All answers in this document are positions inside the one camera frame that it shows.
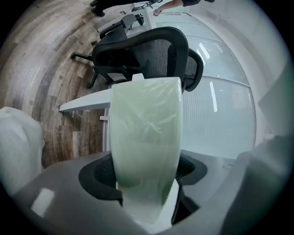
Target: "chair armrest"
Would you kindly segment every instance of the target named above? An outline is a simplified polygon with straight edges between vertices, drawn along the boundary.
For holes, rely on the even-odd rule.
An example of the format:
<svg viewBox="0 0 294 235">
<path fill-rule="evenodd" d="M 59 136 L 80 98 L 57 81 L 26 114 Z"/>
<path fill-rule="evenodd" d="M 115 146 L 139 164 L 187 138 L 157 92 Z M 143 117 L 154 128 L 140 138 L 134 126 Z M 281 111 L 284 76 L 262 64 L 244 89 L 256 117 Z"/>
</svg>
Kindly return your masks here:
<svg viewBox="0 0 294 235">
<path fill-rule="evenodd" d="M 107 33 L 114 30 L 115 28 L 117 28 L 120 25 L 121 25 L 121 22 L 117 22 L 117 23 L 109 26 L 108 28 L 102 30 L 101 33 L 100 33 L 100 39 L 104 38 Z"/>
<path fill-rule="evenodd" d="M 203 65 L 203 61 L 202 61 L 200 55 L 198 55 L 196 52 L 194 52 L 190 48 L 189 48 L 188 56 L 193 58 L 197 63 L 197 70 L 196 70 L 196 73 L 194 76 L 194 80 L 191 83 L 191 85 L 186 86 L 186 88 L 185 88 L 186 91 L 193 91 L 198 86 L 198 84 L 202 78 L 204 65 Z"/>
<path fill-rule="evenodd" d="M 104 29 L 100 33 L 100 39 L 104 38 L 107 33 L 114 30 L 118 26 L 123 26 L 123 28 L 129 27 L 132 23 L 136 22 L 137 18 L 133 14 L 126 15 L 123 17 L 119 22 L 109 26 L 108 28 Z"/>
<path fill-rule="evenodd" d="M 126 15 L 121 19 L 120 23 L 124 28 L 129 27 L 132 23 L 136 22 L 137 18 L 133 14 Z"/>
</svg>

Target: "person's arm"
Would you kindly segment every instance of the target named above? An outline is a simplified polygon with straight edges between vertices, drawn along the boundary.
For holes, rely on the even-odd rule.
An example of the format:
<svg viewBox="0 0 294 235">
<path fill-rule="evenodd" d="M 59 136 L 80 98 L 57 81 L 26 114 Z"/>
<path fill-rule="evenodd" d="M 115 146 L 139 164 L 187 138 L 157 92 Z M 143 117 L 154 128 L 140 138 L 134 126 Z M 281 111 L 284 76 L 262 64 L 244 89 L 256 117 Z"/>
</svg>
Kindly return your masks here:
<svg viewBox="0 0 294 235">
<path fill-rule="evenodd" d="M 160 12 L 163 11 L 163 10 L 174 8 L 174 7 L 177 7 L 177 6 L 182 6 L 182 5 L 183 5 L 182 0 L 172 0 L 170 2 L 167 2 L 167 3 L 163 4 L 161 7 L 157 8 L 155 10 L 155 12 L 157 14 L 160 14 Z"/>
</svg>

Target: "black office chair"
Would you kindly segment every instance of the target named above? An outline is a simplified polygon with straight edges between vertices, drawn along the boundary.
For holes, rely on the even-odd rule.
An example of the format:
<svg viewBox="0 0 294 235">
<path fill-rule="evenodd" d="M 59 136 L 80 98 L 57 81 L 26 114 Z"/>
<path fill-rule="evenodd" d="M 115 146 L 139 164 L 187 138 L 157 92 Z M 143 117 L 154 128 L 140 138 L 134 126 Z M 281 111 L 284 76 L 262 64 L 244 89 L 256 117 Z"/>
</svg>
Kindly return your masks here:
<svg viewBox="0 0 294 235">
<path fill-rule="evenodd" d="M 136 73 L 142 73 L 144 78 L 180 77 L 183 81 L 188 43 L 180 30 L 173 27 L 155 28 L 129 39 L 122 38 L 121 30 L 124 31 L 123 24 L 111 29 L 107 34 L 101 32 L 102 39 L 91 56 L 75 52 L 72 54 L 72 58 L 77 56 L 94 62 L 95 74 L 87 88 L 94 85 L 98 74 L 101 74 L 107 83 L 131 81 L 132 75 Z M 168 53 L 170 47 L 173 47 L 173 54 Z M 168 69 L 169 64 L 173 64 L 173 69 Z M 108 73 L 120 73 L 125 79 L 113 81 Z"/>
<path fill-rule="evenodd" d="M 184 86 L 186 91 L 193 91 L 199 84 L 203 74 L 203 61 L 196 52 L 189 49 L 189 56 L 184 75 Z"/>
</svg>

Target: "plastic wrap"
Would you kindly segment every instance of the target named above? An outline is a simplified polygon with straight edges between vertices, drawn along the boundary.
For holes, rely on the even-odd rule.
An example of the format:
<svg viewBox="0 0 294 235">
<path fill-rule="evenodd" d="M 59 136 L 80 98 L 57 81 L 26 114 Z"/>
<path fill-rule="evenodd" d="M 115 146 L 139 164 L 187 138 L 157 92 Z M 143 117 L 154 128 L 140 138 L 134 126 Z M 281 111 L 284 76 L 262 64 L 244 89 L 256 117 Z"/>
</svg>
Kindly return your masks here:
<svg viewBox="0 0 294 235">
<path fill-rule="evenodd" d="M 25 112 L 0 109 L 0 180 L 12 196 L 41 173 L 43 133 Z"/>
<path fill-rule="evenodd" d="M 180 157 L 179 78 L 154 78 L 112 87 L 111 149 L 123 207 L 133 219 L 156 222 Z"/>
</svg>

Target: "white wall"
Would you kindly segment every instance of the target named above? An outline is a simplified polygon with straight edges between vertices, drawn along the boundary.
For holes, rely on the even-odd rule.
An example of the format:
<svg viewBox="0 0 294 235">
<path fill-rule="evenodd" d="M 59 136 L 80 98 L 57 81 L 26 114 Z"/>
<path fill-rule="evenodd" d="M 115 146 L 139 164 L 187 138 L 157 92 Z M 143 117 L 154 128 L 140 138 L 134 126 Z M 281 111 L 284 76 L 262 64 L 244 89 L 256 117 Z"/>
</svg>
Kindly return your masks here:
<svg viewBox="0 0 294 235">
<path fill-rule="evenodd" d="M 190 14 L 202 20 L 229 46 L 240 62 L 255 103 L 256 141 L 271 132 L 258 102 L 289 61 L 288 49 L 267 15 L 250 0 L 201 1 Z"/>
</svg>

